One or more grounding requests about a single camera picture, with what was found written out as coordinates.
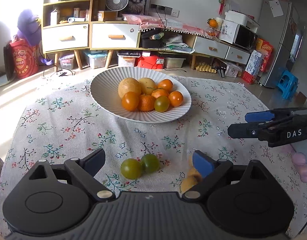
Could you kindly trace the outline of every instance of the black round object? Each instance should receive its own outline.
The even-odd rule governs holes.
[[[294,207],[279,184],[240,181],[216,190],[207,201],[211,219],[237,236],[262,238],[285,232]]]
[[[32,236],[52,235],[76,226],[90,209],[88,196],[70,184],[37,179],[18,186],[3,205],[11,231]]]

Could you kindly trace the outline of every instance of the ribbed plate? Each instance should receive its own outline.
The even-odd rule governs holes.
[[[127,77],[137,80],[148,77],[154,80],[156,84],[161,80],[170,79],[173,83],[173,91],[177,90],[183,94],[183,103],[181,106],[174,107],[164,113],[156,111],[129,112],[122,107],[121,99],[118,95],[118,85],[121,80]],[[191,106],[191,96],[183,84],[159,71],[140,67],[119,67],[103,71],[92,80],[90,94],[95,102],[107,112],[129,121],[142,123],[163,123],[176,120],[186,114]]]

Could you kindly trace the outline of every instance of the red box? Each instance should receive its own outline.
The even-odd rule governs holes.
[[[255,77],[251,74],[249,74],[248,72],[246,71],[243,71],[242,73],[242,77],[241,77],[244,81],[246,81],[248,84],[253,84],[254,83],[254,80],[255,80]]]
[[[260,71],[265,72],[266,66],[267,66],[269,58],[270,58],[270,55],[272,54],[272,51],[273,51],[273,46],[269,42],[258,38],[255,49],[256,49],[256,51],[258,51],[262,54],[265,53],[265,58],[263,60],[263,64],[260,67]]]
[[[163,69],[164,59],[159,58],[157,55],[152,55],[149,57],[139,57],[136,59],[136,66],[149,68],[149,69]]]

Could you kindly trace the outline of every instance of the cat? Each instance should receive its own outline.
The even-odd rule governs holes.
[[[129,0],[128,5],[126,7],[127,13],[132,14],[145,14],[145,4],[146,0]]]

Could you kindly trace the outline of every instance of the floral pattern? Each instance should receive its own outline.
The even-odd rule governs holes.
[[[235,164],[260,160],[295,204],[287,233],[295,236],[307,220],[307,185],[292,163],[291,146],[269,148],[257,139],[232,139],[227,128],[244,122],[248,112],[267,110],[254,95],[237,83],[175,77],[189,91],[192,106],[183,117],[163,124],[125,121],[106,112],[90,96],[92,77],[79,75],[45,80],[34,103],[22,114],[4,162],[0,181],[0,235],[9,229],[2,214],[3,202],[19,180],[39,160],[52,164],[84,158],[103,148],[106,162],[95,179],[115,192],[180,191],[189,171],[188,157],[201,150],[213,159]],[[136,180],[125,179],[121,163],[155,154],[160,169]]]

